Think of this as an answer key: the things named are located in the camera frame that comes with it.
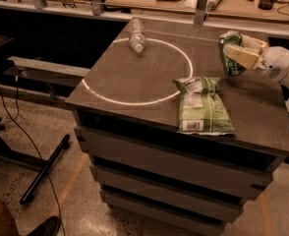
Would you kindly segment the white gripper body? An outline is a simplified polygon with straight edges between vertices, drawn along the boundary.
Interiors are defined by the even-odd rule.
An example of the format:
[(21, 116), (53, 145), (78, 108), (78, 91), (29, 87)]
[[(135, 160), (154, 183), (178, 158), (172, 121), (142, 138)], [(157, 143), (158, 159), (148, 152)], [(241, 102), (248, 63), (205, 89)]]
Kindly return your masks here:
[(279, 83), (289, 72), (289, 50), (281, 46), (269, 47), (261, 55), (259, 75), (273, 83)]

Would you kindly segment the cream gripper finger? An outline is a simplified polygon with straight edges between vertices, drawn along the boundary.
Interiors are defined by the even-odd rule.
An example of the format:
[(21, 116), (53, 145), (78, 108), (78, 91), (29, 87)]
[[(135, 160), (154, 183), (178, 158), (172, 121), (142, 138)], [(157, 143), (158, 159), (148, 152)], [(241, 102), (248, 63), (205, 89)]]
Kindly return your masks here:
[(241, 36), (242, 46), (246, 50), (252, 51), (257, 54), (262, 54), (268, 48), (268, 43), (263, 40), (245, 34), (241, 34)]
[(255, 70), (262, 62), (257, 49), (226, 44), (223, 53), (247, 70)]

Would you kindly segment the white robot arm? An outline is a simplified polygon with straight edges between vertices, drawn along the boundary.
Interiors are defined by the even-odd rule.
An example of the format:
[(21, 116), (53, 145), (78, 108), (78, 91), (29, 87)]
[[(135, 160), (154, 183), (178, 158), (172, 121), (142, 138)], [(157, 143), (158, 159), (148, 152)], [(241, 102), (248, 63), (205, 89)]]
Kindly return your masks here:
[[(227, 43), (223, 53), (244, 67), (289, 90), (289, 49), (269, 46), (265, 41), (242, 34), (240, 44)], [(289, 98), (286, 102), (289, 109)]]

